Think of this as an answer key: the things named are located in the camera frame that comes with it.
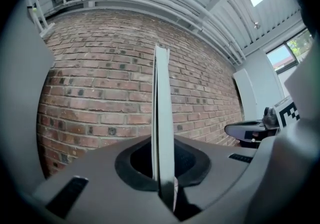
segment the black slot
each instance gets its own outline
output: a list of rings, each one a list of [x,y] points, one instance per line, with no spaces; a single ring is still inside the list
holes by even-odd
[[[86,178],[73,177],[54,199],[47,204],[46,208],[64,219],[87,183],[88,180]]]
[[[246,162],[246,163],[251,163],[251,161],[253,159],[252,157],[247,157],[247,156],[243,156],[243,155],[239,155],[239,154],[232,154],[229,156],[229,158],[239,160],[242,162]]]

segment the white wall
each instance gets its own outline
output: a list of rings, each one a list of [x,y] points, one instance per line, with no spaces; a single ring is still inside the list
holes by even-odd
[[[256,98],[256,119],[261,119],[266,107],[272,107],[282,99],[284,92],[280,80],[274,71],[266,53],[261,49],[247,56],[246,61],[237,68],[245,69],[251,80]]]
[[[296,68],[296,66],[292,67],[291,69],[286,70],[285,72],[278,75],[285,97],[290,95],[287,88],[285,87],[285,81],[290,77],[290,75],[294,72]]]

